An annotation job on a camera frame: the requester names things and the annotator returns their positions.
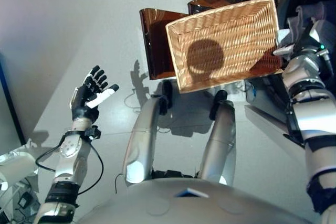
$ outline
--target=white cylinder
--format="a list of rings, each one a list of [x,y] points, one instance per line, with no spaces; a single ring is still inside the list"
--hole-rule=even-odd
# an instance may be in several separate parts
[[[35,159],[26,152],[19,152],[0,163],[0,190],[7,190],[35,171]]]

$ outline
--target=black clamp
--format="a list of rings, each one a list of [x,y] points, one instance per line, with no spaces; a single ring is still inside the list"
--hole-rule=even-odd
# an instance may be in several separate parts
[[[336,188],[323,188],[319,181],[319,176],[325,173],[336,172],[330,169],[314,175],[307,185],[307,193],[311,198],[315,212],[322,214],[336,202]]]
[[[101,131],[98,129],[98,126],[93,125],[91,128],[86,129],[85,131],[68,131],[64,134],[64,137],[71,135],[80,135],[83,140],[91,142],[92,140],[100,138]]]

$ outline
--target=robot forearm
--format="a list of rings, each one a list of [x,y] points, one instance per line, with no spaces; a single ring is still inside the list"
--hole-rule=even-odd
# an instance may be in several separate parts
[[[34,223],[70,223],[77,207],[78,191],[87,173],[90,153],[89,136],[92,121],[75,119],[60,147],[60,160],[45,203],[41,205]]]
[[[336,100],[319,77],[321,53],[328,51],[301,50],[282,77],[291,100],[287,112],[290,134],[305,145],[307,193],[315,211],[323,214],[336,203]]]

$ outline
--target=woven basket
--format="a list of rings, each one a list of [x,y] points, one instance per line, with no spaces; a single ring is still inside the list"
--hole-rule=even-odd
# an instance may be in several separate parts
[[[264,76],[280,69],[274,0],[252,0],[166,25],[180,93]]]

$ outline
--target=white fingertip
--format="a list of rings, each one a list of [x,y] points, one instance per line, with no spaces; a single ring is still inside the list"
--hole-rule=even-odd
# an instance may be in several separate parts
[[[93,109],[94,107],[98,106],[100,103],[105,101],[108,97],[113,95],[115,91],[113,89],[106,89],[102,93],[97,93],[97,98],[94,100],[87,102],[86,106]]]
[[[75,88],[75,90],[73,91],[74,93],[72,94],[71,100],[69,102],[70,109],[72,109],[72,104],[74,103],[75,97],[77,95],[77,91],[78,91],[78,88]]]

